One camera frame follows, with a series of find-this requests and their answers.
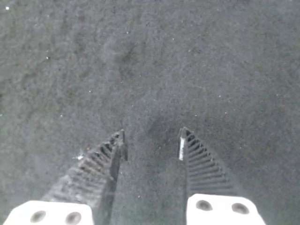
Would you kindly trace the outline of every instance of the bolt hole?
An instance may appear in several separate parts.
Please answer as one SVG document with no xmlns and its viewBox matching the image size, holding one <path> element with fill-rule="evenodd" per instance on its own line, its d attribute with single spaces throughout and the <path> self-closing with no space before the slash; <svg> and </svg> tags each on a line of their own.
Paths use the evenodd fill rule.
<svg viewBox="0 0 300 225">
<path fill-rule="evenodd" d="M 45 218 L 46 212 L 45 211 L 38 211 L 35 212 L 30 219 L 30 222 L 32 223 L 38 223 L 41 222 Z"/>
<path fill-rule="evenodd" d="M 203 210 L 203 211 L 211 211 L 212 206 L 209 202 L 205 200 L 200 200 L 196 204 L 197 209 Z"/>
<path fill-rule="evenodd" d="M 248 214 L 249 213 L 249 209 L 241 204 L 241 203 L 235 203 L 232 205 L 232 210 L 234 212 L 240 213 L 240 214 Z"/>
<path fill-rule="evenodd" d="M 66 224 L 76 225 L 81 220 L 81 214 L 79 212 L 72 212 L 66 218 Z"/>
</svg>

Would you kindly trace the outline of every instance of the gray carpet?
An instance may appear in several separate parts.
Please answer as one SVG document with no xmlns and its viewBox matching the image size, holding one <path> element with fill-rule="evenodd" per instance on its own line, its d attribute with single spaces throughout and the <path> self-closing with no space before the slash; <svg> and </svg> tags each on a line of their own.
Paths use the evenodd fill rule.
<svg viewBox="0 0 300 225">
<path fill-rule="evenodd" d="M 299 24 L 298 0 L 0 1 L 0 221 L 124 128 L 112 224 L 181 224 L 187 126 L 298 224 Z"/>
</svg>

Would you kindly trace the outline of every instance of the dark gray carpet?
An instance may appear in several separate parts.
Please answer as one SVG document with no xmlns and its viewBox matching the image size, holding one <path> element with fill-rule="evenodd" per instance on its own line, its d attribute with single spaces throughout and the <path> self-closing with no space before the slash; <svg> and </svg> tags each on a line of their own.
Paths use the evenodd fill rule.
<svg viewBox="0 0 300 225">
<path fill-rule="evenodd" d="M 0 220 L 124 128 L 112 224 L 181 224 L 187 126 L 298 224 L 299 24 L 298 0 L 0 1 Z"/>
</svg>

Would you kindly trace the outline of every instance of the white speck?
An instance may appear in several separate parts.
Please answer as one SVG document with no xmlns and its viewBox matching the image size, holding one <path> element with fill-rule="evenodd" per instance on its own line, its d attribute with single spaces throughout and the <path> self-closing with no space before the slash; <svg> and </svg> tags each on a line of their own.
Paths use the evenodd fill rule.
<svg viewBox="0 0 300 225">
<path fill-rule="evenodd" d="M 78 160 L 80 160 L 80 159 L 82 159 L 82 158 L 83 158 L 83 154 L 80 154 L 80 155 L 77 157 Z"/>
<path fill-rule="evenodd" d="M 83 157 L 84 157 L 84 154 L 81 152 L 79 154 L 79 156 L 76 156 L 76 157 L 73 157 L 73 158 L 77 158 L 78 160 L 81 160 L 81 159 L 83 159 Z"/>
<path fill-rule="evenodd" d="M 184 148 L 184 143 L 186 140 L 184 138 L 180 138 L 180 148 L 179 148 L 179 160 L 183 160 L 183 148 Z"/>
</svg>

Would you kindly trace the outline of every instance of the floor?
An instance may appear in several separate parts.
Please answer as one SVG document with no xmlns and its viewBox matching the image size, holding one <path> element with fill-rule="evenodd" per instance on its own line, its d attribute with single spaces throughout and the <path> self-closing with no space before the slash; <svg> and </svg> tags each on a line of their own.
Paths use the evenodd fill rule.
<svg viewBox="0 0 300 225">
<path fill-rule="evenodd" d="M 298 0 L 0 1 L 0 222 L 124 128 L 112 225 L 182 224 L 179 128 L 300 221 Z"/>
</svg>

